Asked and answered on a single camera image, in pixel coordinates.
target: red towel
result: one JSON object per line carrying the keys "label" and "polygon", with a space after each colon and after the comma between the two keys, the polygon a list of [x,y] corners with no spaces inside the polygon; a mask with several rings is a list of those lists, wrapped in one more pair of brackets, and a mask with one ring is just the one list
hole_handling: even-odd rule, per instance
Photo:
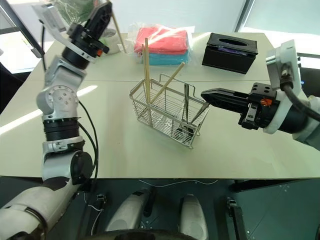
{"label": "red towel", "polygon": [[149,53],[182,55],[188,50],[187,31],[165,26],[142,27],[136,36],[134,52],[142,51],[142,44],[148,38]]}

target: tissue box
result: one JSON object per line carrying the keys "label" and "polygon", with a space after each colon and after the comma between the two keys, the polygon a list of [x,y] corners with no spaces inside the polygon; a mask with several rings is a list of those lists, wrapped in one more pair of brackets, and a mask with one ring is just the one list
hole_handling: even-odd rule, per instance
{"label": "tissue box", "polygon": [[211,33],[202,65],[246,74],[257,54],[257,41]]}

